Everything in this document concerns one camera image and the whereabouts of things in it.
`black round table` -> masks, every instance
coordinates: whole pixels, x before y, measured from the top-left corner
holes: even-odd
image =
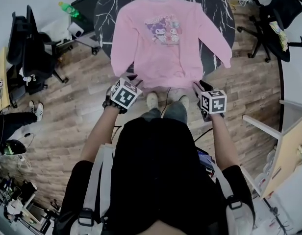
[[[134,0],[99,0],[94,12],[94,28],[98,42],[104,52],[110,57],[112,40],[117,14],[123,6]],[[231,8],[226,0],[188,0],[199,2],[203,11],[222,32],[230,47],[233,46],[235,37],[235,21]],[[220,64],[219,58],[214,55],[199,40],[200,56],[206,76],[213,72]]]

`wrist strap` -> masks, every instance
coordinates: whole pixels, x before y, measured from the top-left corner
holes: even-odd
[[[127,112],[127,109],[125,109],[124,107],[120,106],[119,104],[115,103],[114,101],[112,101],[111,99],[107,98],[103,104],[102,107],[106,108],[106,106],[113,106],[115,108],[120,109],[120,113],[119,114],[125,114]]]

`person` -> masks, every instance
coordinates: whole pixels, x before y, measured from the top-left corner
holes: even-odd
[[[156,93],[147,96],[149,111],[129,121],[120,133],[111,172],[108,229],[130,235],[227,234],[226,206],[218,180],[199,161],[187,126],[189,99],[182,96],[161,118]],[[100,145],[110,143],[119,109],[107,106],[74,166],[53,234],[70,234],[88,187]],[[238,153],[224,119],[211,115],[215,156],[236,198],[252,210],[252,197],[239,167]],[[100,185],[94,220],[100,220]]]
[[[41,121],[44,112],[42,103],[34,109],[33,101],[29,102],[29,112],[0,114],[0,149],[1,146],[22,126]]]

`cartoon print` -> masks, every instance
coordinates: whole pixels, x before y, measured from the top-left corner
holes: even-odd
[[[152,40],[158,40],[162,45],[174,46],[179,44],[182,34],[181,27],[175,15],[158,16],[145,22],[147,28],[152,32]]]
[[[181,28],[179,27],[179,22],[177,21],[171,21],[170,22],[170,34],[171,34],[171,41],[172,42],[178,42],[179,36],[178,34],[181,34]]]
[[[177,30],[175,28],[172,28],[170,30],[170,33],[171,33],[171,40],[173,42],[178,42],[179,41],[179,36],[177,35]]]
[[[158,23],[147,24],[147,27],[153,33],[153,41],[156,41],[156,39],[158,39],[162,43],[166,42],[165,19],[162,19]]]

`white sneaker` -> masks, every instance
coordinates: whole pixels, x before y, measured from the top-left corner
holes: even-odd
[[[149,110],[153,108],[159,108],[159,101],[155,92],[151,92],[147,95],[147,106]]]
[[[181,102],[183,104],[183,106],[185,106],[186,110],[188,111],[189,109],[189,98],[184,95],[179,99],[179,102]]]
[[[29,112],[34,113],[34,103],[33,103],[33,101],[29,102]]]
[[[37,122],[41,121],[43,116],[44,107],[42,103],[38,104],[37,111],[35,112],[35,115],[37,116]]]

